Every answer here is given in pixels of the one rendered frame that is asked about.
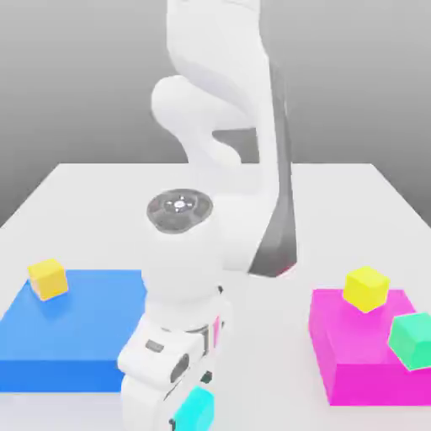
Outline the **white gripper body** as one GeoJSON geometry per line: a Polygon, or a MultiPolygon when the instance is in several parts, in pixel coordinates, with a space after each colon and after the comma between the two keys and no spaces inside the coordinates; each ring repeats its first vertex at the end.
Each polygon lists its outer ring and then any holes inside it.
{"type": "Polygon", "coordinates": [[[120,398],[126,431],[170,431],[170,419],[199,384],[204,366],[187,370],[179,379],[168,382],[143,367],[127,370],[122,380],[120,398]]]}

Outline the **small cyan cube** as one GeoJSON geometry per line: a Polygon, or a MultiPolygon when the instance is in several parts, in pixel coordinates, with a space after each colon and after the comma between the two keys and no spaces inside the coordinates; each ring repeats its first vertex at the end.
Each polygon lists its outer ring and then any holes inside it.
{"type": "Polygon", "coordinates": [[[214,412],[214,395],[196,386],[170,419],[171,431],[209,431],[214,412]]]}

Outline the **small orange-yellow cube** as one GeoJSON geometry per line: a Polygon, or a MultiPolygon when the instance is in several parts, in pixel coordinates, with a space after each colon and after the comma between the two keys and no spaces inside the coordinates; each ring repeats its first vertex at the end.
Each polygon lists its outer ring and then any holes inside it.
{"type": "Polygon", "coordinates": [[[30,265],[28,273],[31,288],[41,301],[48,301],[68,292],[66,271],[53,258],[30,265]]]}

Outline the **small yellow cube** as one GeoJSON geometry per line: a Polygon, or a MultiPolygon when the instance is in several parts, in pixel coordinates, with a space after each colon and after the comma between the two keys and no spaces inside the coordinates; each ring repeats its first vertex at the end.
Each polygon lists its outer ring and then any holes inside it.
{"type": "Polygon", "coordinates": [[[370,266],[355,269],[346,275],[343,298],[363,313],[386,303],[390,279],[370,266]]]}

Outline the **small green cube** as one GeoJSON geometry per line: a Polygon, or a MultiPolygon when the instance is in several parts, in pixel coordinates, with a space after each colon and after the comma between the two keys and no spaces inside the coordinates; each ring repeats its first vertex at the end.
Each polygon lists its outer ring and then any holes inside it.
{"type": "Polygon", "coordinates": [[[395,316],[387,344],[407,370],[431,369],[431,315],[395,316]]]}

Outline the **large blue box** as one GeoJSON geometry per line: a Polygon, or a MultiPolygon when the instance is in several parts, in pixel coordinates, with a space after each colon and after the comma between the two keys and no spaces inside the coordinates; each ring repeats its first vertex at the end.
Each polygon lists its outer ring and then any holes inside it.
{"type": "Polygon", "coordinates": [[[0,319],[0,393],[118,392],[121,349],[144,312],[140,271],[69,270],[41,301],[25,283],[0,319]]]}

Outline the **large magenta box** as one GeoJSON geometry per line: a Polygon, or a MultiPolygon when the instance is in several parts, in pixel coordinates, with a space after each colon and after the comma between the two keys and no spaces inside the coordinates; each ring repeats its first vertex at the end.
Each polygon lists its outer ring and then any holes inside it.
{"type": "Polygon", "coordinates": [[[414,312],[404,290],[369,313],[341,290],[312,291],[308,331],[331,406],[431,406],[431,369],[408,370],[387,345],[393,317],[414,312]]]}

